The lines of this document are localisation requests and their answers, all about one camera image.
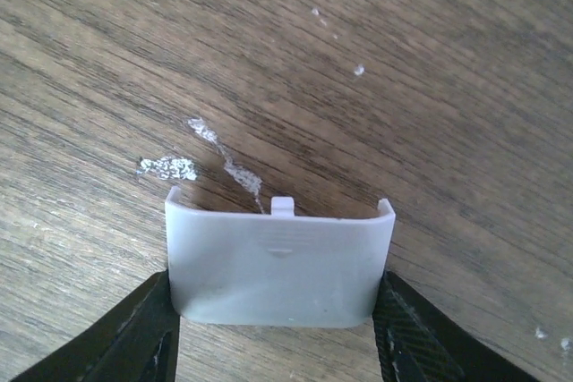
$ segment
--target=wood grain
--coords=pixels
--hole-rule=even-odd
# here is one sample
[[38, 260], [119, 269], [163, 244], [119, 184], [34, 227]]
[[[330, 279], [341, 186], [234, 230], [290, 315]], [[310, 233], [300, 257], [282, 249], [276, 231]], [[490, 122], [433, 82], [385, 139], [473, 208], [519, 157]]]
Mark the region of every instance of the wood grain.
[[[390, 198], [389, 265], [571, 380], [572, 24], [573, 0], [0, 0], [0, 379], [164, 267], [171, 183], [136, 177], [139, 157], [191, 157], [193, 204], [256, 210], [186, 126], [201, 116], [266, 206]], [[380, 380], [368, 325], [184, 323], [180, 349], [182, 381]]]

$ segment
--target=white paint mark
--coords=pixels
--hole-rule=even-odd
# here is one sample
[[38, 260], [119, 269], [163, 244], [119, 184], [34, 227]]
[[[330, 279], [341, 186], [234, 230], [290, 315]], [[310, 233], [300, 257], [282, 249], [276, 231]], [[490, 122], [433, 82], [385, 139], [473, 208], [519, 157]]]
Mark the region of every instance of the white paint mark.
[[225, 159], [225, 165], [223, 166], [225, 172], [230, 174], [239, 185], [241, 185], [253, 195], [254, 201], [259, 207], [259, 210], [262, 214], [264, 214], [265, 210], [261, 204], [262, 179], [250, 170], [236, 164], [233, 161], [233, 158], [229, 154], [227, 148], [219, 143], [217, 134], [209, 127], [207, 127], [207, 124], [202, 118], [191, 118], [187, 121], [187, 123], [192, 129], [195, 130], [195, 133], [197, 133], [206, 141], [215, 145], [218, 153]]
[[571, 339], [569, 339], [568, 337], [563, 337], [561, 339], [561, 349], [563, 350], [564, 354], [568, 354], [572, 346], [573, 343], [571, 342]]
[[535, 337], [537, 337], [538, 339], [546, 339], [547, 333], [545, 333], [541, 328], [537, 327], [535, 329]]
[[136, 173], [152, 173], [162, 180], [186, 179], [195, 181], [197, 179], [197, 172], [195, 171], [193, 161], [181, 157], [162, 157], [159, 160], [142, 158], [140, 161], [140, 170], [137, 170]]
[[355, 67], [355, 75], [356, 75], [356, 76], [360, 76], [360, 75], [362, 75], [363, 73], [364, 73], [364, 65], [363, 65], [363, 64], [358, 64], [358, 65]]

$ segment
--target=wooden table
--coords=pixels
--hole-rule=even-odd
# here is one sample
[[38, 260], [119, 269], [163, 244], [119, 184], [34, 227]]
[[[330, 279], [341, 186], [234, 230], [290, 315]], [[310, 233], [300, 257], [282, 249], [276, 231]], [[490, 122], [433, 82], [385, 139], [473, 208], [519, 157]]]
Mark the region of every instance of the wooden table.
[[[572, 380], [572, 25], [573, 0], [0, 0], [0, 379], [165, 267], [172, 184], [257, 211], [200, 117], [265, 208], [367, 217], [388, 197], [391, 268]], [[198, 180], [135, 174], [163, 156]], [[380, 380], [368, 325], [184, 322], [180, 350], [182, 381]]]

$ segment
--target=white spot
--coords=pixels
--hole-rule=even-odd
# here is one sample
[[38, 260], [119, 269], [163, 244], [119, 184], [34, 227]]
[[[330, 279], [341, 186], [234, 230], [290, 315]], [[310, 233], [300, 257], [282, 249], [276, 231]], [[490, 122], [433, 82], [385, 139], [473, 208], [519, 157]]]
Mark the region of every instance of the white spot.
[[162, 157], [159, 160], [143, 158], [140, 161], [140, 170], [137, 170], [136, 173], [153, 173], [162, 180], [186, 179], [195, 181], [197, 179], [193, 161], [180, 157]]
[[230, 174], [239, 185], [241, 185], [253, 195], [254, 201], [259, 207], [259, 210], [262, 214], [264, 214], [265, 210], [261, 204], [262, 179], [250, 170], [237, 165], [233, 161], [233, 158], [229, 154], [227, 148], [219, 143], [217, 134], [209, 127], [207, 127], [207, 124], [202, 118], [191, 118], [187, 121], [187, 123], [192, 129], [195, 130], [195, 133], [197, 133], [206, 141], [215, 145], [218, 153], [225, 159], [225, 165], [223, 167], [225, 172]]
[[356, 75], [356, 76], [360, 76], [360, 75], [362, 75], [363, 73], [364, 73], [364, 65], [363, 65], [363, 64], [358, 64], [358, 65], [355, 67], [355, 75]]
[[563, 337], [561, 339], [561, 349], [563, 350], [564, 353], [568, 353], [571, 350], [571, 346], [573, 346], [571, 344], [571, 339], [569, 339], [568, 337]]
[[537, 327], [535, 329], [535, 337], [537, 337], [538, 339], [546, 339], [547, 333], [545, 333], [541, 328]]

